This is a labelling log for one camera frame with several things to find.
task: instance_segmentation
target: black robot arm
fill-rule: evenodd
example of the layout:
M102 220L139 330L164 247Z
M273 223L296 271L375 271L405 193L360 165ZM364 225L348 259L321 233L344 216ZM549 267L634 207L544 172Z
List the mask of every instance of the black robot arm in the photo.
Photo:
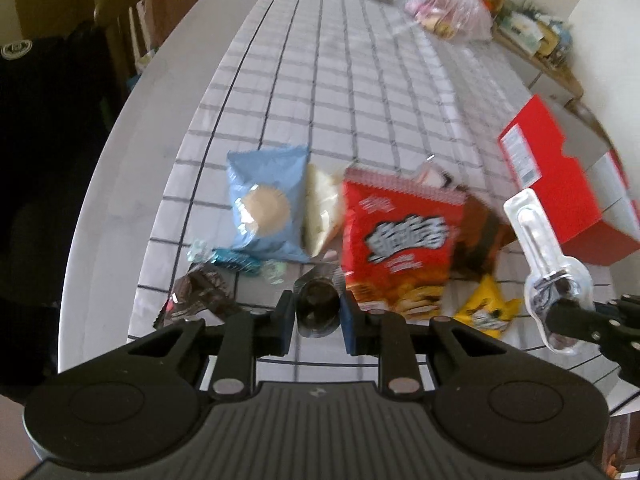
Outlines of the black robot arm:
M607 359L620 365L620 378L640 387L640 296L595 303L583 310L571 300L559 300L546 315L551 332L596 343Z
M49 378L24 410L44 460L29 480L603 478L607 403L587 380L449 317L363 312L350 292L340 323L347 353L378 358L377 384L256 383L257 359L289 351L290 291L273 312L179 322Z

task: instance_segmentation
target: pink plastic bag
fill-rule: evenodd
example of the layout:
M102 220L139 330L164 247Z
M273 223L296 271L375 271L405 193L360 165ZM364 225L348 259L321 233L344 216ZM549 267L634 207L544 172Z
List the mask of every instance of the pink plastic bag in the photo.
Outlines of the pink plastic bag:
M482 0L401 0L404 10L443 40L489 41L491 13Z

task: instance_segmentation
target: logo patch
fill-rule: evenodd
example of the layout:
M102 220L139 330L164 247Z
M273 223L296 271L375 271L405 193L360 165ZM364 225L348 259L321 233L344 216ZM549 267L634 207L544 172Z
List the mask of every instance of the logo patch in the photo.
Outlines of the logo patch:
M18 40L13 43L7 43L2 46L2 57L7 61L13 61L15 59L20 59L22 56L27 54L28 51L31 50L33 46L33 41L31 40Z
M399 222L381 222L365 238L371 250L368 261L378 264L405 249L439 249L449 228L442 216L409 215Z

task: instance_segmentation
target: candy wrapper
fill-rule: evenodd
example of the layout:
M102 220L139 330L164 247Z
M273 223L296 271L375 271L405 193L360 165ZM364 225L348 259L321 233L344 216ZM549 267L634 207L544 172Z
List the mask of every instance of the candy wrapper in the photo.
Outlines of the candy wrapper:
M262 262L257 258L229 249L215 249L211 253L209 261L223 269L242 272L247 276L260 276L260 268L262 267Z
M232 249L260 260L309 260L302 250L307 155L302 146L228 153Z
M495 280L486 275L454 319L491 337L500 338L518 313L521 303L520 300L504 301Z
M439 313L464 193L349 168L342 268L363 310L407 319Z
M196 264L187 274L175 280L171 296L154 327L168 326L181 319L193 319L204 310L209 310L222 321L241 311L229 297L225 280L210 263Z

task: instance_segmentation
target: table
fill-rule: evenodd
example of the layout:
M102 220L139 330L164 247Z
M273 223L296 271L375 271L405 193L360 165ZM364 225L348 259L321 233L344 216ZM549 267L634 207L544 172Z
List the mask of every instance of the table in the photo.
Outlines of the table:
M257 0L199 0L136 84L104 147L71 245L58 368L123 345L140 266L184 132Z
M142 264L129 337L152 325L175 278L188 268L196 238L228 246L234 235L226 153L306 144L327 170L353 160L410 174L429 154L471 191L501 211L516 189L496 137L529 91L494 44L456 46L425 34L404 13L372 0L259 0L204 92L178 150ZM289 264L284 282L226 273L240 303L272 308L310 266ZM614 297L609 271L590 267L598 301ZM529 273L519 245L496 272L507 299L519 297ZM452 280L444 311L452 314L476 286ZM558 356L542 345L521 311L503 340L585 377L607 393L617 366L587 345ZM424 363L424 356L418 356ZM340 329L306 339L294 334L283 358L263 358L257 380L375 380L377 359L345 353ZM426 366L420 367L426 384Z

